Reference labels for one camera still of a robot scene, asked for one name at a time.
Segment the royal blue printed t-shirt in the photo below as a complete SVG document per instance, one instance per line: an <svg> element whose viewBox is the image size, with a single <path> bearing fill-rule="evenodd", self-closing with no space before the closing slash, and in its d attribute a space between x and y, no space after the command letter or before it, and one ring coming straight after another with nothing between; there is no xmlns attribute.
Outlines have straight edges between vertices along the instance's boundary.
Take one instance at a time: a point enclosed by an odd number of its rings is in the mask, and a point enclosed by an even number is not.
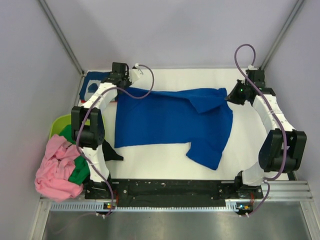
<svg viewBox="0 0 320 240"><path fill-rule="evenodd" d="M128 88L117 100L115 148L190 143L186 156L217 170L233 125L225 88L152 91Z"/></svg>

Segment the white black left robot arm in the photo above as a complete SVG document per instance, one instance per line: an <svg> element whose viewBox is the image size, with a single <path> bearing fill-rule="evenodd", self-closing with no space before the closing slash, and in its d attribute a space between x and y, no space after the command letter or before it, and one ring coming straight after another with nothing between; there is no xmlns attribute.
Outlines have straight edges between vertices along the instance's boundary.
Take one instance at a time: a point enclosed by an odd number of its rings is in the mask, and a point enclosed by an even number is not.
<svg viewBox="0 0 320 240"><path fill-rule="evenodd" d="M71 136L76 147L87 161L90 180L98 184L96 192L102 198L109 198L114 191L108 183L110 171L106 167L103 153L105 126L103 111L117 98L120 89L131 85L130 68L126 63L114 62L111 72L101 81L97 90L81 106L71 110Z"/></svg>

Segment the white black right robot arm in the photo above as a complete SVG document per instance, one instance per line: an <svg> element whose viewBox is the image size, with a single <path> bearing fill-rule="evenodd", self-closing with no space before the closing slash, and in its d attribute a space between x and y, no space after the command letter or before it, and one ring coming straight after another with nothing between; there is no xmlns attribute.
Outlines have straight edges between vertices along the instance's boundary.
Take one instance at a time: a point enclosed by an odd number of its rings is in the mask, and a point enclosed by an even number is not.
<svg viewBox="0 0 320 240"><path fill-rule="evenodd" d="M264 178L270 178L271 172L279 172L283 161L283 173L297 171L301 166L307 142L306 133L296 130L286 119L274 90L266 87L265 71L247 69L245 74L263 96L257 93L247 79L238 79L225 99L236 105L244 105L248 101L258 113L267 136L258 153L258 161L241 171L239 175L242 180L233 185L233 192L239 198L245 198L251 193L252 186L258 186Z"/></svg>

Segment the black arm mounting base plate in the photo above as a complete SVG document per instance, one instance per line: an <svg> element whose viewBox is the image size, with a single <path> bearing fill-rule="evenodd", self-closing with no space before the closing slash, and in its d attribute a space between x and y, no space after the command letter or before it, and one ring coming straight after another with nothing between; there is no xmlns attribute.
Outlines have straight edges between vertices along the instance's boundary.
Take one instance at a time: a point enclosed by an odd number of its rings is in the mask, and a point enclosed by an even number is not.
<svg viewBox="0 0 320 240"><path fill-rule="evenodd" d="M247 186L239 177L221 180L112 179L106 183L89 181L85 186L87 200L114 198L118 207L222 207L225 200L262 199L259 186Z"/></svg>

